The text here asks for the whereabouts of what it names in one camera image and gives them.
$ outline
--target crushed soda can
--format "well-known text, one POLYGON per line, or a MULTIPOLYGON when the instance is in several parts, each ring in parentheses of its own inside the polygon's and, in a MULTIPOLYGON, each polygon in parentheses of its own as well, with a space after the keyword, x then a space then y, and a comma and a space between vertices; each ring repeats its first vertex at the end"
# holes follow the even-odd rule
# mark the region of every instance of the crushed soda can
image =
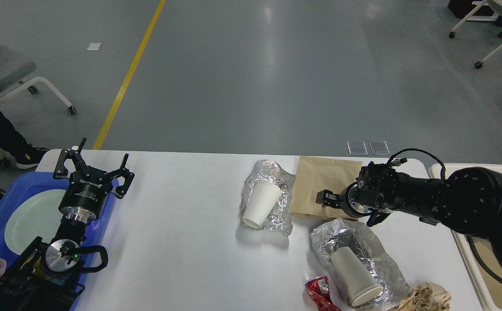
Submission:
POLYGON ((329 295, 328 277, 314 277, 304 284, 304 288, 308 291, 310 299, 316 303, 318 311, 341 311, 332 303, 332 298, 329 295))

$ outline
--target yellow floor line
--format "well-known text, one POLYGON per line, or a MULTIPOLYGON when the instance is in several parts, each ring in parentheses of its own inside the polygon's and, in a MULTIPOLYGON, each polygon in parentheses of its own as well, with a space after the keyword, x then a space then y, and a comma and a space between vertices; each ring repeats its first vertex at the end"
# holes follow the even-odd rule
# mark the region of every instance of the yellow floor line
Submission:
POLYGON ((118 108, 120 107, 120 103, 122 102, 122 99, 124 98, 124 94, 126 93, 126 89, 128 88, 128 85, 130 85, 130 81, 132 80, 132 76, 134 75, 134 71, 136 70, 136 67, 138 67, 138 63, 140 62, 140 59, 142 58, 142 54, 144 53, 144 50, 145 50, 145 46, 147 45, 147 42, 149 41, 149 37, 151 36, 151 33, 153 32, 153 28, 155 27, 155 24, 157 23, 158 16, 160 15, 160 13, 162 11, 162 7, 164 6, 165 2, 166 2, 166 0, 161 0, 157 6, 155 14, 153 15, 153 18, 151 19, 151 23, 149 23, 149 26, 148 26, 147 31, 145 32, 144 38, 142 39, 142 42, 140 43, 140 47, 138 48, 138 51, 136 52, 136 55, 134 56, 134 59, 132 60, 132 64, 130 65, 130 69, 128 69, 128 72, 126 73, 126 77, 124 77, 124 81, 122 82, 120 90, 118 90, 117 98, 115 98, 115 100, 113 102, 113 106, 111 107, 111 110, 109 110, 109 114, 107 114, 107 118, 105 119, 105 122, 104 122, 103 126, 101 127, 101 131, 99 132, 99 135, 97 136, 97 140, 95 141, 95 144, 93 144, 94 150, 101 149, 101 146, 103 145, 103 140, 105 140, 105 137, 107 136, 107 132, 109 132, 109 128, 111 127, 111 124, 113 123, 114 117, 117 114, 118 108))

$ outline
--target blue tray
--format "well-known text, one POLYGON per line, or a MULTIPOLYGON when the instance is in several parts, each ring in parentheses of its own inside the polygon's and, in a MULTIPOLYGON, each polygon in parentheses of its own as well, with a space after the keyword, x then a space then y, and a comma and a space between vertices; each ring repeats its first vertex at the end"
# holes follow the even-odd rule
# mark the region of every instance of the blue tray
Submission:
MULTIPOLYGON (((18 255, 12 252, 6 245, 5 230, 6 224, 13 212, 27 199, 43 191, 52 189, 67 189, 69 185, 68 179, 53 179, 52 173, 30 172, 20 175, 9 186, 3 199, 0 201, 0 258, 7 261, 7 267, 17 259, 18 255)), ((113 181, 113 186, 118 185, 117 181, 113 181)), ((105 234, 109 217, 113 212, 113 207, 116 197, 112 194, 107 196, 105 206, 101 211, 99 219, 92 221, 88 226, 85 236, 87 240, 82 243, 82 246, 91 246, 101 243, 101 239, 105 234)), ((50 208, 59 208, 58 206, 50 206, 50 208)), ((82 259, 86 262, 85 266, 89 266, 94 258, 94 254, 83 256, 82 259)), ((84 284, 88 274, 81 274, 78 283, 84 284)), ((71 310, 74 310, 78 300, 75 301, 71 310)))

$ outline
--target aluminum foil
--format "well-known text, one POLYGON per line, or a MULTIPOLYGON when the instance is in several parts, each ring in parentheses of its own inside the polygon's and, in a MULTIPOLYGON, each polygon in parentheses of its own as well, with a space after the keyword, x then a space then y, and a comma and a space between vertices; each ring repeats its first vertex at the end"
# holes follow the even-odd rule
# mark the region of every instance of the aluminum foil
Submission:
MULTIPOLYGON (((253 192, 256 181, 268 181, 280 187, 282 191, 281 197, 278 199, 276 205, 274 205, 272 211, 264 221, 262 225, 263 230, 268 230, 269 232, 283 232, 285 235, 290 235, 293 230, 293 225, 291 224, 290 218, 290 203, 293 192, 293 186, 295 185, 295 175, 287 173, 281 166, 273 160, 259 160, 255 163, 251 175, 245 180, 243 185, 243 191, 241 192, 241 199, 243 204, 239 208, 239 220, 243 217, 243 213, 247 208, 247 203, 253 192)), ((243 221, 241 224, 245 228, 251 230, 261 230, 251 228, 243 221)))
POLYGON ((357 254, 360 261, 383 286, 381 295, 355 307, 356 310, 387 310, 398 306, 410 293, 410 287, 397 263, 387 255, 377 236, 365 224, 337 218, 314 229, 310 238, 318 260, 331 274, 340 293, 346 292, 346 288, 330 264, 330 258, 333 252, 345 246, 357 254))

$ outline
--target gray floor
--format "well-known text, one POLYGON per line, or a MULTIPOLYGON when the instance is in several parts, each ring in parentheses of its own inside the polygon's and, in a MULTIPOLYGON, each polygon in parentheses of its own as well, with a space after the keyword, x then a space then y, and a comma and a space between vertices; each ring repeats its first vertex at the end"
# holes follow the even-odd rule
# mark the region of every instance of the gray floor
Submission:
MULTIPOLYGON (((386 140, 502 164, 502 53, 473 67, 500 30, 449 39, 447 3, 166 0, 102 149, 347 156, 346 140, 386 140)), ((79 111, 42 86, 4 113, 35 145, 91 146, 157 5, 0 0, 0 43, 79 111)), ((0 169, 0 185, 21 173, 0 169)))

